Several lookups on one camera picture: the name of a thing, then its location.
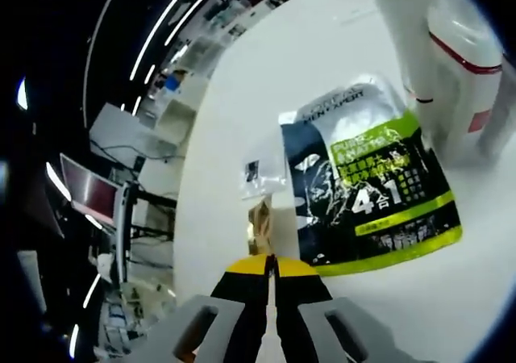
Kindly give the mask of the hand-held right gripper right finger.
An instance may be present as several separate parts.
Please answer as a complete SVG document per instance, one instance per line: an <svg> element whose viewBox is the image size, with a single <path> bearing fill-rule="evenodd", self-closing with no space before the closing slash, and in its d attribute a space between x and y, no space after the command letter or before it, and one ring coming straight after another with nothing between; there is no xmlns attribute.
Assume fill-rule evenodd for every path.
<svg viewBox="0 0 516 363"><path fill-rule="evenodd" d="M288 362L407 362L381 325L352 314L345 298L333 298L307 263L277 257L274 267L277 332Z"/></svg>

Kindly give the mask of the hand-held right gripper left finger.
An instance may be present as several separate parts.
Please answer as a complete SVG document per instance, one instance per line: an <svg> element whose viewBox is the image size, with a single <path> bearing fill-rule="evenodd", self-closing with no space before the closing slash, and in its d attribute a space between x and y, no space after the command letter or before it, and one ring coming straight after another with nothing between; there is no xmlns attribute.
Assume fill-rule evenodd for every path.
<svg viewBox="0 0 516 363"><path fill-rule="evenodd" d="M159 321L134 362L251 362L265 330L271 257L230 265L211 295L196 295Z"/></svg>

